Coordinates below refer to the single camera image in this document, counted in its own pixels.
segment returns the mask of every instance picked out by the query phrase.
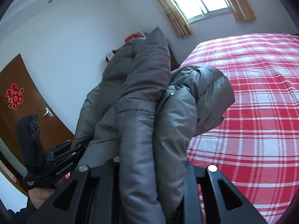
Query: gray puffer jacket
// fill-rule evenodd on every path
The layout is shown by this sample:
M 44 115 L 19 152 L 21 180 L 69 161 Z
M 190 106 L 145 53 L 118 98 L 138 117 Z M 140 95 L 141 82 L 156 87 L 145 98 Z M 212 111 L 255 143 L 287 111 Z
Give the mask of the gray puffer jacket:
M 222 72 L 187 66 L 170 72 L 159 28 L 126 43 L 88 95 L 75 138 L 93 136 L 79 166 L 120 157 L 120 194 L 128 223 L 170 221 L 183 198 L 193 136 L 218 126 L 234 103 Z

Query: red door decoration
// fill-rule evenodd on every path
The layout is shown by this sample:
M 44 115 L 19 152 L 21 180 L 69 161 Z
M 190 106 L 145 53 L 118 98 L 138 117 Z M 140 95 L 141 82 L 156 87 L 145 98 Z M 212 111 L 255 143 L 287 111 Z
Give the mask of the red door decoration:
M 17 85 L 13 83 L 11 85 L 11 89 L 7 89 L 6 96 L 8 97 L 8 101 L 10 104 L 8 105 L 9 108 L 13 108 L 14 110 L 17 110 L 19 105 L 23 103 L 23 95 L 24 88 L 18 89 Z

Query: red and white plaid blanket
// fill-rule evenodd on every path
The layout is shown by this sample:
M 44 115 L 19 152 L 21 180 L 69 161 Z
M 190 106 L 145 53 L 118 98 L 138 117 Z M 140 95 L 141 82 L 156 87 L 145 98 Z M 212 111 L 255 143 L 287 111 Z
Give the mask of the red and white plaid blanket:
M 181 67 L 191 64 L 221 70 L 236 102 L 219 127 L 191 140 L 189 161 L 218 166 L 274 224 L 299 187 L 299 36 L 252 34 L 203 42 Z

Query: human hand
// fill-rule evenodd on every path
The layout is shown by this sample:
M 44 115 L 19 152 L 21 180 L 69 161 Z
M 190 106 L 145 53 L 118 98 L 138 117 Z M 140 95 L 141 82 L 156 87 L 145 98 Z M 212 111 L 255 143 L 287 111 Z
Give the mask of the human hand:
M 41 205 L 55 192 L 54 189 L 50 188 L 39 188 L 36 187 L 28 191 L 30 200 L 36 209 L 40 208 Z

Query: silver door handle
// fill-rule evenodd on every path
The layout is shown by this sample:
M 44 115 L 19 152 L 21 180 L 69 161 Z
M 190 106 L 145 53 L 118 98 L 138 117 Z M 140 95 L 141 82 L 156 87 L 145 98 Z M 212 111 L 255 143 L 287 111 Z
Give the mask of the silver door handle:
M 44 113 L 44 117 L 48 114 L 50 116 L 50 118 L 53 117 L 52 112 L 48 109 L 48 107 L 45 108 L 46 113 Z

